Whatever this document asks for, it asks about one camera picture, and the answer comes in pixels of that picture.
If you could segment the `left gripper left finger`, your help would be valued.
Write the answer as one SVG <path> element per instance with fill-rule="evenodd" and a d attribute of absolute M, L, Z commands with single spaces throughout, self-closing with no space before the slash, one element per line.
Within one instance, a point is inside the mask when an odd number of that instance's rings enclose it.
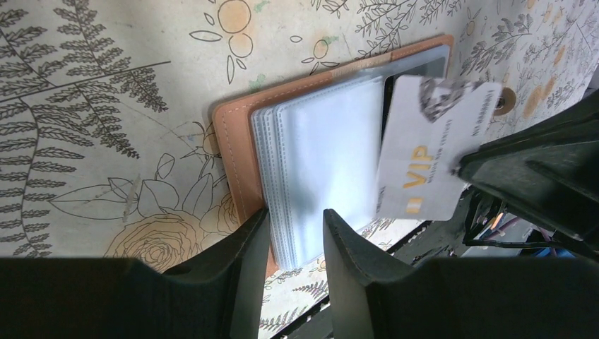
<path fill-rule="evenodd" d="M 2 338 L 256 338 L 268 210 L 163 273 L 136 258 L 3 258 Z"/>

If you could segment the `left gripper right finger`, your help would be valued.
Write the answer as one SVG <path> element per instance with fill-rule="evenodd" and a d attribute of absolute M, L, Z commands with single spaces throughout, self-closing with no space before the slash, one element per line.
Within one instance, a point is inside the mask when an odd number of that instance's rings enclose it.
<path fill-rule="evenodd" d="M 412 267 L 323 213 L 335 338 L 597 338 L 598 264 L 432 258 Z"/>

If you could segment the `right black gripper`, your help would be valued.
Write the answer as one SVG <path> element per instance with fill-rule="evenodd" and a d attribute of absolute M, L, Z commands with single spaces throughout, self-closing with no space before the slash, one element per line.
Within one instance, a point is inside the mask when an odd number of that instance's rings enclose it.
<path fill-rule="evenodd" d="M 464 156 L 457 175 L 554 230 L 551 243 L 598 260 L 598 92 Z"/>

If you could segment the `pink leather card holder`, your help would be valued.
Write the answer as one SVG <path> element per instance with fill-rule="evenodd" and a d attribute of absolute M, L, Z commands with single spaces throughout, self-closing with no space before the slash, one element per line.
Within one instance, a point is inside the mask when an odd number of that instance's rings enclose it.
<path fill-rule="evenodd" d="M 400 76 L 448 78 L 440 35 L 218 105 L 215 134 L 241 221 L 270 213 L 267 274 L 323 253 L 322 213 L 361 230 L 376 217 L 381 142 Z M 493 115 L 516 96 L 502 85 Z"/>

